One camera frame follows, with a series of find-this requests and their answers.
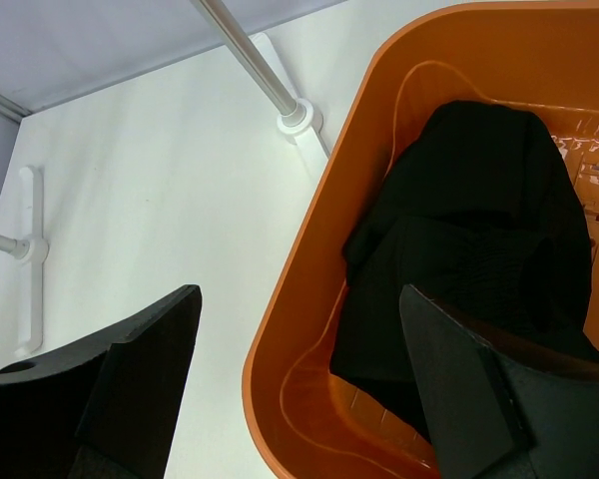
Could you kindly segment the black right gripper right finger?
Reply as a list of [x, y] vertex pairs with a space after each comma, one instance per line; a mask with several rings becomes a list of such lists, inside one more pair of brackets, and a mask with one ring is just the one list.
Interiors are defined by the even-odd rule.
[[599, 478], [599, 364], [469, 318], [412, 285], [400, 317], [444, 478]]

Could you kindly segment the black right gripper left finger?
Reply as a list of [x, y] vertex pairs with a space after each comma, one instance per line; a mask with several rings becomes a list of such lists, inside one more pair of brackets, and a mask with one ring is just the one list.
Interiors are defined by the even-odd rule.
[[163, 477], [202, 302], [184, 285], [0, 369], [0, 478]]

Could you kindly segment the black shorts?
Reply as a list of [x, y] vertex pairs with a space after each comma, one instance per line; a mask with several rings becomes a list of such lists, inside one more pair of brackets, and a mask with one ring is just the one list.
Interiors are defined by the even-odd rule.
[[584, 209], [532, 112], [455, 101], [397, 158], [343, 249], [347, 295], [330, 371], [426, 436], [399, 313], [414, 285], [480, 321], [599, 363], [584, 332]]

